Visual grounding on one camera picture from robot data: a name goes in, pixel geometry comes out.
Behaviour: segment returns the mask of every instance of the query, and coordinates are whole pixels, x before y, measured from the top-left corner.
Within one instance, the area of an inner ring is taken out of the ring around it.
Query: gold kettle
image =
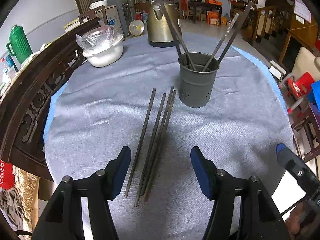
[[[175,24],[177,29],[181,34],[181,29],[179,27],[179,14],[175,5],[168,0],[164,0],[164,6],[168,11],[168,15]],[[148,41],[153,47],[167,48],[174,47],[180,44],[178,41],[173,41],[167,19],[160,10],[160,2],[155,0],[150,6],[149,16],[148,16]]]

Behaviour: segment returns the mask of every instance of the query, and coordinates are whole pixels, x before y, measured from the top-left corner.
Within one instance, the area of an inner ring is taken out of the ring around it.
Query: kettle base
[[[149,44],[152,47],[156,48],[169,48],[169,47],[175,47],[180,44],[179,41],[168,41],[168,42],[154,42],[154,41],[149,41]]]

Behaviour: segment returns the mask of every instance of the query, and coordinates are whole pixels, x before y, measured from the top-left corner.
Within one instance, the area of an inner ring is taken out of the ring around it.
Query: white round fan
[[[143,33],[144,24],[141,20],[134,20],[129,25],[129,31],[134,36],[139,36]]]

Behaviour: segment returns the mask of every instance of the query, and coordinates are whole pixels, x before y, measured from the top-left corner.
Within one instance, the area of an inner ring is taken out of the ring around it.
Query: kettle handle
[[[14,57],[14,56],[16,56],[16,54],[15,54],[14,52],[11,52],[10,44],[11,44],[11,42],[9,42],[9,43],[6,45],[6,47],[7,47],[7,50],[8,50],[8,52],[9,52],[9,54],[10,54],[12,57]]]

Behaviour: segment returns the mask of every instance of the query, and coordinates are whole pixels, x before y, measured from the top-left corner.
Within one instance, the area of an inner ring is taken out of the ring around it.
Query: white bowl
[[[94,2],[94,3],[90,4],[89,9],[92,10],[94,8],[101,6],[101,5],[104,5],[104,7],[107,9],[107,7],[108,7],[107,0]]]
[[[95,67],[105,67],[110,65],[111,63],[116,62],[122,55],[123,52],[123,44],[122,40],[119,40],[115,44],[113,44],[109,49],[106,49],[97,54],[88,54],[85,51],[82,53],[91,65]]]

